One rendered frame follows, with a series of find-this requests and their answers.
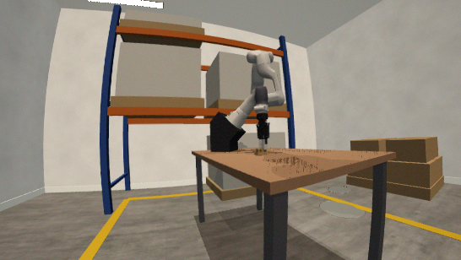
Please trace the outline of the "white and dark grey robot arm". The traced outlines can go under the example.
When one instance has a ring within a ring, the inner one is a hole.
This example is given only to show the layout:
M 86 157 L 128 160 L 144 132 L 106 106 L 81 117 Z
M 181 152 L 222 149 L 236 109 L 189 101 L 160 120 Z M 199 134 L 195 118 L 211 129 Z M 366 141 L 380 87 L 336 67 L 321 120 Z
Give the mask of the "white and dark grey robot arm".
M 226 116 L 229 122 L 235 127 L 241 129 L 248 115 L 253 110 L 256 113 L 267 113 L 270 106 L 282 106 L 285 103 L 285 96 L 281 89 L 279 76 L 271 66 L 273 60 L 274 54 L 271 51 L 256 50 L 247 53 L 247 61 L 252 63 L 251 95 L 240 105 L 240 107 Z M 274 93 L 268 93 L 267 88 L 263 86 L 264 79 L 268 78 L 272 79 L 274 82 Z

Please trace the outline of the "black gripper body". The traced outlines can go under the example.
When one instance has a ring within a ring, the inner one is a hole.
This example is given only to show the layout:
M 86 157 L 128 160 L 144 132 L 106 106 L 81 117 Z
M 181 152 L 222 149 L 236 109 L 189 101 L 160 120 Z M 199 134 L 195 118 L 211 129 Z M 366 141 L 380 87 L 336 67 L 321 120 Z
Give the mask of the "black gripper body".
M 257 120 L 258 122 L 263 123 L 263 127 L 265 127 L 265 121 L 268 119 L 268 113 L 258 113 L 257 114 Z

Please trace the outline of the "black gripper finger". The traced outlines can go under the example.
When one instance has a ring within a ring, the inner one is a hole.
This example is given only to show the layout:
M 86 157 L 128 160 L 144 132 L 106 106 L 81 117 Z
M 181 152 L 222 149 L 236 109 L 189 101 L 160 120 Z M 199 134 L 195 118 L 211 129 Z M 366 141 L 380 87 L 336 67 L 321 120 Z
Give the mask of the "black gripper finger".
M 256 125 L 257 126 L 257 132 L 258 132 L 258 138 L 259 138 L 259 148 L 263 148 L 263 130 L 260 127 L 260 122 Z
M 263 127 L 263 123 L 261 122 L 262 130 L 263 130 L 263 149 L 268 149 L 269 124 L 270 122 L 266 122 L 265 127 Z

